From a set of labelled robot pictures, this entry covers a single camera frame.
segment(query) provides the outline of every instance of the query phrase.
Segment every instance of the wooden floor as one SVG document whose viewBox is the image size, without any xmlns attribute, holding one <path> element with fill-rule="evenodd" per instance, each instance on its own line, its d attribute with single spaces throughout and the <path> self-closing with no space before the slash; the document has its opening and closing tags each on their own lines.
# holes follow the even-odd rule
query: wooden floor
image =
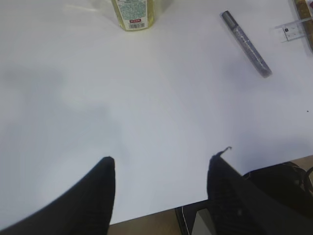
<svg viewBox="0 0 313 235">
<path fill-rule="evenodd" d="M 108 235 L 181 235 L 175 211 L 169 210 L 113 224 Z"/>
</svg>

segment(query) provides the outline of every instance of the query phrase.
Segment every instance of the white tabletop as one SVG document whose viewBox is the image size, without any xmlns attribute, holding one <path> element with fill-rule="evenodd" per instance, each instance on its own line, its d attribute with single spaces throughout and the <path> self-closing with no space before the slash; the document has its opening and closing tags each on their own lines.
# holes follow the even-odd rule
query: white tabletop
<svg viewBox="0 0 313 235">
<path fill-rule="evenodd" d="M 240 173 L 313 153 L 312 53 L 270 32 L 296 19 L 287 1 L 168 0 L 135 33 L 71 4 L 0 2 L 0 229 L 104 156 L 116 223 L 206 199 L 208 161 L 229 145 Z M 223 23 L 228 9 L 271 77 Z"/>
</svg>

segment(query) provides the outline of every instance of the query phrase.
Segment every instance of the bottle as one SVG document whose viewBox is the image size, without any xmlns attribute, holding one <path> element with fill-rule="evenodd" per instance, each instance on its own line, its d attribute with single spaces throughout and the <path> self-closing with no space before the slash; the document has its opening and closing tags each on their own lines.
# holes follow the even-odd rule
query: bottle
<svg viewBox="0 0 313 235">
<path fill-rule="evenodd" d="M 125 31 L 150 28 L 155 20 L 153 0 L 112 0 L 120 26 Z"/>
</svg>

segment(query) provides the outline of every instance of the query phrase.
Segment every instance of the barcode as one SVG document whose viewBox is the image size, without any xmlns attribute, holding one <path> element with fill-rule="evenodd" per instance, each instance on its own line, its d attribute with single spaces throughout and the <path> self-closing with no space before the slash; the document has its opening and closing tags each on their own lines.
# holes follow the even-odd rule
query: barcode
<svg viewBox="0 0 313 235">
<path fill-rule="evenodd" d="M 130 23 L 129 28 L 144 28 L 145 23 Z"/>
</svg>

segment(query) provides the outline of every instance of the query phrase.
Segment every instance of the bottle label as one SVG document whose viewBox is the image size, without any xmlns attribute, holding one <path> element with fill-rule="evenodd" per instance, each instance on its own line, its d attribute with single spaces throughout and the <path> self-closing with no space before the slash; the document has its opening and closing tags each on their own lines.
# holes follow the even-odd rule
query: bottle label
<svg viewBox="0 0 313 235">
<path fill-rule="evenodd" d="M 116 0 L 127 30 L 148 27 L 147 0 Z"/>
</svg>

